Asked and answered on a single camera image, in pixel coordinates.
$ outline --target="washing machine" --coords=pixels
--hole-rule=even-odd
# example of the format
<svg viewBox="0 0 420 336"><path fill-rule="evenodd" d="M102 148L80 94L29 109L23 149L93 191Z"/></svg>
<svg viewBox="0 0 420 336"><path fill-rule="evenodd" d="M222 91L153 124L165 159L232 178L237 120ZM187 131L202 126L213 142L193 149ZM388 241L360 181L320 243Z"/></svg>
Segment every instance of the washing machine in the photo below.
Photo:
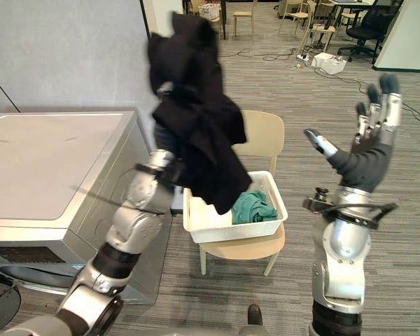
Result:
<svg viewBox="0 0 420 336"><path fill-rule="evenodd" d="M0 274L65 294L148 156L133 111L0 114ZM171 221L140 257L126 302L155 302Z"/></svg>

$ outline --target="chair seat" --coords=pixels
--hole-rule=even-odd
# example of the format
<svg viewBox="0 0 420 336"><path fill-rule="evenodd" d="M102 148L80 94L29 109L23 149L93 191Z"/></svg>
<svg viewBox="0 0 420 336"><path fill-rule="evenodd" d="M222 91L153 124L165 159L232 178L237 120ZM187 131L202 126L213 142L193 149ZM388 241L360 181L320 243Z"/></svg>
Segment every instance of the chair seat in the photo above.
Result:
<svg viewBox="0 0 420 336"><path fill-rule="evenodd" d="M297 12L297 13L287 13L288 16L291 16L292 18L297 19L306 19L308 18L308 13L305 12Z"/></svg>
<svg viewBox="0 0 420 336"><path fill-rule="evenodd" d="M252 16L252 12L235 12L233 16Z"/></svg>
<svg viewBox="0 0 420 336"><path fill-rule="evenodd" d="M325 29L324 24L315 24L313 25L313 32L324 32L324 33L334 33L336 32L336 29L333 26L329 26L328 29Z"/></svg>
<svg viewBox="0 0 420 336"><path fill-rule="evenodd" d="M354 19L354 18L355 18L355 16L356 16L356 14L355 14L355 13L343 13L343 14L342 14L342 17L343 17L343 18L349 18L349 19Z"/></svg>
<svg viewBox="0 0 420 336"><path fill-rule="evenodd" d="M364 27L353 27L346 30L346 33L350 37L358 40L382 40L385 36L385 33L382 31L376 31Z"/></svg>
<svg viewBox="0 0 420 336"><path fill-rule="evenodd" d="M272 256L285 244L285 228L280 224L277 231L264 237L203 243L200 247L213 256L232 260L252 260Z"/></svg>

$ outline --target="black office chair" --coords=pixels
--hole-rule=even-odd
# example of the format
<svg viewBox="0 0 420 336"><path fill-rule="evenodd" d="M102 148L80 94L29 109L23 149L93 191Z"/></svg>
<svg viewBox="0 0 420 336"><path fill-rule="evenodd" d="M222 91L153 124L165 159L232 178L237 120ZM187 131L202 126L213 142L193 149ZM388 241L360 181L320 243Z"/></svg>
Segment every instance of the black office chair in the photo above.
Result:
<svg viewBox="0 0 420 336"><path fill-rule="evenodd" d="M373 57L372 64L374 64L378 47L384 40L387 29L402 2L403 0L375 0L370 10L365 14L361 25L346 30L347 35L358 39L356 45L339 48L337 54L341 55L343 50L350 50L349 62L351 62L352 56L365 53ZM374 50L365 46L365 42L368 40L377 40Z"/></svg>

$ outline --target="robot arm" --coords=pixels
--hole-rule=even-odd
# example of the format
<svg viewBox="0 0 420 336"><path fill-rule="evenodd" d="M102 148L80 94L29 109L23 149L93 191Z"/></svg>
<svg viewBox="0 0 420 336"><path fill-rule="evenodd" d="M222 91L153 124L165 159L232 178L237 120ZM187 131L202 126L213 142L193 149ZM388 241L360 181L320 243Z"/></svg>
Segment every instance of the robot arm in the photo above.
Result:
<svg viewBox="0 0 420 336"><path fill-rule="evenodd" d="M137 165L126 201L114 214L106 242L78 273L54 316L39 316L17 325L5 336L103 335L123 307L118 294L129 282L143 250L160 231L172 201L165 181L174 154L159 149L148 164Z"/></svg>
<svg viewBox="0 0 420 336"><path fill-rule="evenodd" d="M401 96L395 76L380 79L382 94L378 104L375 87L368 88L369 108L357 105L358 133L347 153L313 129L306 129L313 146L342 176L333 203L325 188L317 188L304 207L323 214L315 222L312 237L315 261L312 267L312 335L360 335L364 305L364 259L370 251L369 231L395 204L372 204L371 192L389 166L396 131L400 124Z"/></svg>

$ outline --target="green cloth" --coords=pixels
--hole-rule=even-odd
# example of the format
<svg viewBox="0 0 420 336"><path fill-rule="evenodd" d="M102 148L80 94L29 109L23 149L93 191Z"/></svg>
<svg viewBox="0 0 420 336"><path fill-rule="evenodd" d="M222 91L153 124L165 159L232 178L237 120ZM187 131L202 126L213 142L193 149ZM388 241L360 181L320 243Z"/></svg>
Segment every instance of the green cloth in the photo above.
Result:
<svg viewBox="0 0 420 336"><path fill-rule="evenodd" d="M232 206L232 224L275 221L277 210L267 203L266 195L257 191L245 191Z"/></svg>

